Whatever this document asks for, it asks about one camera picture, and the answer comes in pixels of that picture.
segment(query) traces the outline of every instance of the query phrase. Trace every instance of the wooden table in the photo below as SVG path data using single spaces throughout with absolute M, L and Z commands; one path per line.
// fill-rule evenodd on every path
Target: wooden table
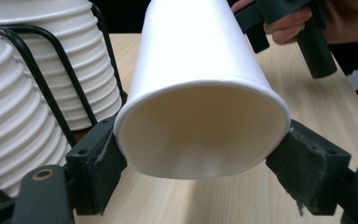
M 111 35 L 125 91 L 131 83 L 140 35 Z M 256 55 L 273 90 L 289 104 L 292 118 L 352 154 L 358 167 L 358 98 L 341 71 L 312 79 L 297 44 Z M 102 217 L 76 223 L 339 223 L 333 217 L 301 216 L 264 162 L 252 170 L 207 180 L 160 179 L 126 168 Z

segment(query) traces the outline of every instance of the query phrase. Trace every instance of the human hand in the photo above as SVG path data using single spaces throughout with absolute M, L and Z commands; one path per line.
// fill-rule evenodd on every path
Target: human hand
M 239 0 L 231 9 L 236 12 L 253 1 Z M 325 0 L 320 3 L 327 24 L 327 29 L 324 31 L 327 42 L 330 44 L 357 42 L 358 0 Z M 272 24 L 265 23 L 264 30 L 272 35 L 272 39 L 277 44 L 291 43 L 296 41 L 296 36 L 310 17 L 310 8 L 302 7 Z

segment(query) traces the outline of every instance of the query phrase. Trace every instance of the stack of cups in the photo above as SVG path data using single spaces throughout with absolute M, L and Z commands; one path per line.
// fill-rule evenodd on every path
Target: stack of cups
M 0 0 L 0 25 L 34 25 L 53 33 L 60 40 L 99 121 L 118 112 L 121 98 L 91 6 L 87 0 Z M 33 53 L 70 129 L 90 127 L 89 117 L 55 49 L 41 36 L 21 37 Z M 24 64 L 24 74 L 30 77 L 31 72 L 16 50 L 13 57 Z
M 12 51 L 0 39 L 0 189 L 16 196 L 24 175 L 42 165 L 64 165 L 70 146 Z

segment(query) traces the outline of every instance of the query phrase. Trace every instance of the finger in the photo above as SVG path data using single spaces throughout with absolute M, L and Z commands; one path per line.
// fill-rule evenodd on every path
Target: finger
M 241 8 L 247 6 L 249 3 L 253 2 L 254 0 L 239 0 L 234 5 L 232 5 L 231 10 L 232 12 L 239 11 Z
M 264 31 L 267 34 L 271 34 L 276 30 L 284 30 L 291 27 L 295 27 L 309 20 L 311 16 L 312 13 L 310 11 L 310 7 L 305 6 L 285 17 L 282 17 L 281 19 L 273 22 L 272 24 L 265 24 Z
M 304 24 L 290 27 L 284 30 L 277 30 L 272 33 L 272 39 L 278 45 L 289 44 L 296 41 L 296 36 L 304 29 Z

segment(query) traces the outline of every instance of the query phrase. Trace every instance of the bolt hole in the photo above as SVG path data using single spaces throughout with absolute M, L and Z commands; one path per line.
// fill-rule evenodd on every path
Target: bolt hole
M 86 155 L 87 153 L 89 153 L 89 151 L 86 150 L 86 149 L 81 149 L 81 150 L 79 150 L 77 153 L 78 153 L 79 155 Z
M 32 179 L 33 180 L 44 180 L 44 179 L 48 179 L 51 176 L 53 176 L 54 171 L 51 169 L 44 169 L 44 170 L 40 170 L 39 172 L 33 174 Z

